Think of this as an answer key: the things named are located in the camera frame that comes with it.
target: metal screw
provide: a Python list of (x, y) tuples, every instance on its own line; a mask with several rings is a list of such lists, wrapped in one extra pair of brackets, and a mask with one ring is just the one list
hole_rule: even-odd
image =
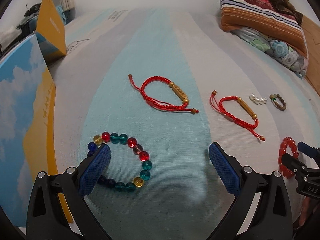
[(38, 177), (43, 178), (45, 176), (45, 173), (43, 171), (39, 172)]
[(243, 169), (244, 169), (244, 171), (246, 173), (251, 173), (252, 172), (252, 169), (249, 166), (245, 166)]
[(281, 173), (279, 171), (275, 171), (273, 174), (278, 178), (281, 177)]
[(72, 173), (74, 173), (76, 171), (76, 169), (74, 168), (74, 167), (69, 167), (68, 169), (67, 169), (67, 173), (68, 174), (72, 174)]

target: red braided bracelet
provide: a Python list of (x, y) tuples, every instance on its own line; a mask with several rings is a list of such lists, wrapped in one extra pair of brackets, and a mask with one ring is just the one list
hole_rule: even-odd
[[(175, 85), (173, 82), (171, 82), (169, 79), (164, 78), (164, 77), (160, 77), (160, 76), (154, 76), (154, 77), (150, 77), (147, 80), (145, 80), (145, 82), (142, 84), (141, 88), (137, 87), (132, 79), (132, 75), (129, 74), (129, 80), (130, 80), (130, 84), (136, 89), (138, 90), (143, 99), (147, 102), (148, 105), (150, 105), (153, 108), (156, 108), (158, 110), (161, 111), (171, 111), (171, 112), (177, 112), (177, 111), (190, 111), (191, 114), (197, 114), (199, 113), (199, 110), (196, 110), (195, 108), (192, 109), (188, 109), (186, 108), (189, 105), (189, 99), (187, 97), (187, 95), (180, 89), (180, 87), (178, 87), (177, 85)], [(146, 92), (144, 91), (146, 86), (153, 82), (153, 81), (160, 81), (163, 82), (165, 84), (167, 84), (170, 88), (172, 88), (172, 90), (177, 94), (177, 96), (182, 100), (182, 105), (181, 106), (175, 106), (172, 104), (169, 104), (167, 102), (163, 102), (163, 101), (159, 101), (157, 99), (154, 99), (152, 97), (148, 97)]]
[[(217, 112), (229, 117), (230, 119), (232, 119), (237, 125), (246, 128), (250, 133), (252, 133), (255, 137), (259, 138), (261, 141), (265, 141), (266, 139), (261, 136), (258, 135), (253, 129), (257, 128), (258, 124), (259, 124), (259, 120), (257, 119), (257, 115), (250, 109), (250, 107), (240, 98), (240, 97), (236, 97), (236, 96), (232, 96), (232, 97), (225, 97), (225, 98), (221, 98), (219, 103), (217, 103), (215, 95), (217, 94), (216, 90), (212, 92), (210, 99), (209, 99), (209, 103), (211, 105), (211, 107), (216, 110)], [(237, 101), (244, 110), (247, 111), (247, 113), (252, 117), (252, 119), (254, 119), (254, 124), (249, 124), (245, 121), (240, 120), (239, 118), (236, 118), (234, 115), (228, 113), (225, 108), (223, 107), (223, 102), (224, 101)]]

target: blue gripper pad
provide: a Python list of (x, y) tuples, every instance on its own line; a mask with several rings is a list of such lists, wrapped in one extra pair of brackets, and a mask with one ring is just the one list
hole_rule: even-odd
[(311, 146), (309, 146), (308, 144), (305, 144), (304, 142), (298, 143), (298, 150), (312, 159), (318, 156), (318, 150), (315, 148), (312, 148)]
[(110, 163), (110, 158), (111, 150), (105, 145), (79, 179), (78, 191), (82, 198), (92, 192), (104, 168)]
[(226, 187), (229, 194), (238, 197), (241, 191), (240, 178), (232, 168), (224, 154), (220, 149), (212, 143), (209, 147), (209, 158), (219, 174), (223, 185)]

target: pillow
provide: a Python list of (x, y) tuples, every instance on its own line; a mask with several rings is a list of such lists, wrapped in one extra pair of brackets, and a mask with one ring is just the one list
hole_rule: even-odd
[(221, 0), (221, 28), (232, 31), (253, 28), (281, 40), (307, 57), (303, 33), (295, 18), (277, 13), (268, 0)]

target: green bead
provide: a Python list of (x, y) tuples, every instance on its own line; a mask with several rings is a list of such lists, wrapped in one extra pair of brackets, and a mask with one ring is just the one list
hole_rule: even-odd
[(142, 168), (146, 171), (150, 171), (152, 169), (152, 162), (151, 161), (142, 162)]
[(123, 182), (117, 182), (116, 185), (115, 185), (115, 189), (116, 191), (124, 191), (124, 188), (125, 188), (125, 184)]
[(120, 134), (119, 141), (121, 144), (127, 144), (128, 143), (128, 136), (124, 133)]
[(110, 134), (110, 141), (117, 144), (119, 142), (119, 135), (115, 132)]
[(141, 179), (148, 180), (148, 179), (150, 179), (150, 177), (151, 177), (151, 174), (149, 171), (145, 171), (145, 170), (140, 171), (140, 178)]
[(136, 185), (134, 185), (132, 182), (128, 182), (126, 185), (125, 185), (125, 188), (124, 190), (126, 192), (134, 192), (136, 190)]

